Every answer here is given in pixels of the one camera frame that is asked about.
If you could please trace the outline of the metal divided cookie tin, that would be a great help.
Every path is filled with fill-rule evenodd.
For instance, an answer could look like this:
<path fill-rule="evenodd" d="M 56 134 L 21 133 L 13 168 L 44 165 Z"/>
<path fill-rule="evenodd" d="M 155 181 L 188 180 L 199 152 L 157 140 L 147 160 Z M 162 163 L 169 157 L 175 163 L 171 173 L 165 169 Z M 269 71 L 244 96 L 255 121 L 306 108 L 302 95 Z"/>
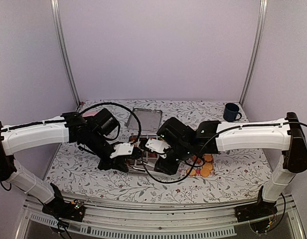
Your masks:
<path fill-rule="evenodd" d="M 140 160 L 142 162 L 142 164 L 144 164 L 144 161 L 150 161 L 152 163 L 155 164 L 155 162 L 157 161 L 158 159 L 158 155 L 155 154 L 154 152 L 150 152 L 149 150 L 146 150 L 143 148 L 143 143 L 149 139 L 149 138 L 153 138 L 153 139 L 159 139 L 159 140 L 163 140 L 162 138 L 158 137 L 158 136 L 155 136 L 155 135 L 147 135 L 147 136 L 140 136 L 140 138 L 138 139 L 138 141 L 134 144 L 135 147 L 138 147 L 141 151 L 142 151 L 142 154 L 140 156 L 140 158 L 138 158 L 138 160 Z M 154 172 L 154 173 L 150 173 L 152 175 L 155 175 L 155 176 L 165 176 L 165 174 L 163 173 L 160 173 L 160 172 Z"/>

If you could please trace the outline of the metal tin lid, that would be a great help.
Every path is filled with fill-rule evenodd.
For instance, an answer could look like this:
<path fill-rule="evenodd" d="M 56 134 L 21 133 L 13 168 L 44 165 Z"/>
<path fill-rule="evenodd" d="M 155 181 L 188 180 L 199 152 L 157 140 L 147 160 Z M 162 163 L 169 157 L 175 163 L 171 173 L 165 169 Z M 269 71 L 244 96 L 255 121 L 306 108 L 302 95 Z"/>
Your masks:
<path fill-rule="evenodd" d="M 161 110 L 133 108 L 132 112 L 138 117 L 141 123 L 142 132 L 156 133 L 158 131 L 162 119 Z M 133 130 L 138 129 L 137 120 L 134 118 L 132 114 L 130 114 L 125 126 L 128 129 L 133 129 Z"/>

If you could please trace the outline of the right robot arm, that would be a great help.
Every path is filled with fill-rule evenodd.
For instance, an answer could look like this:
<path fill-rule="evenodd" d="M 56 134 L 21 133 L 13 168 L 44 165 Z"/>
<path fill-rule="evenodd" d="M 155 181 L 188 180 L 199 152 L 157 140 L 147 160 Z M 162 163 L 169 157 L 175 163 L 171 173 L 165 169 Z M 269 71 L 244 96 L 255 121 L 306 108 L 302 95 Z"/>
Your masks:
<path fill-rule="evenodd" d="M 208 120 L 201 122 L 197 129 L 170 118 L 157 132 L 160 139 L 150 139 L 146 146 L 160 155 L 155 169 L 167 175 L 174 175 L 179 161 L 193 155 L 200 157 L 236 149 L 280 150 L 278 166 L 259 191 L 259 201 L 252 205 L 254 216 L 262 217 L 295 175 L 307 170 L 303 126 L 293 112 L 287 113 L 285 118 L 265 122 Z"/>

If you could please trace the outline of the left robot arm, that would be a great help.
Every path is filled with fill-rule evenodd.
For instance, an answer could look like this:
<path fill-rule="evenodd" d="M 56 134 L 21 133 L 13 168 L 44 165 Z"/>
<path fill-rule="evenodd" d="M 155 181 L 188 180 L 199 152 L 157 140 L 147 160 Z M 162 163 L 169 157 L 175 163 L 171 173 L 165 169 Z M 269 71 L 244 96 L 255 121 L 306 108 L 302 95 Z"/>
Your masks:
<path fill-rule="evenodd" d="M 72 143 L 86 146 L 100 158 L 102 170 L 126 171 L 125 157 L 131 155 L 130 143 L 109 144 L 107 136 L 119 128 L 119 122 L 107 110 L 85 114 L 64 113 L 52 119 L 24 125 L 5 125 L 0 122 L 0 182 L 6 181 L 48 204 L 57 216 L 68 212 L 58 188 L 47 184 L 15 160 L 14 154 L 42 145 Z"/>

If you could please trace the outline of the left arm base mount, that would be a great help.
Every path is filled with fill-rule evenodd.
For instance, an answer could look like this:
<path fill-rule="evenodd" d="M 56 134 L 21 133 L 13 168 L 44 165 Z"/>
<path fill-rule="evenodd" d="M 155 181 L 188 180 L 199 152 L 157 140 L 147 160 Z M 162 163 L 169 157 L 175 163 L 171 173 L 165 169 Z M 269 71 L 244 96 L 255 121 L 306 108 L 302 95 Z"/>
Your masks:
<path fill-rule="evenodd" d="M 76 203 L 65 202 L 61 198 L 54 198 L 49 203 L 43 203 L 42 212 L 53 216 L 56 219 L 67 219 L 76 222 L 82 222 L 85 216 L 86 208 Z"/>

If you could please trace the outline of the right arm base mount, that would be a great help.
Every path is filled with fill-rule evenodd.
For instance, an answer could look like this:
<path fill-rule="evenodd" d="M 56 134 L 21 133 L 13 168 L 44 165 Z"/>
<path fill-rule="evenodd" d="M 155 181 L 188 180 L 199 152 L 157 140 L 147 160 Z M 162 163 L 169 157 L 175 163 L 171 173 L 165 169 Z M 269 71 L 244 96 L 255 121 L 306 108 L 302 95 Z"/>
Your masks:
<path fill-rule="evenodd" d="M 251 230 L 257 234 L 269 231 L 278 212 L 275 203 L 256 202 L 234 208 L 237 221 L 249 222 Z"/>

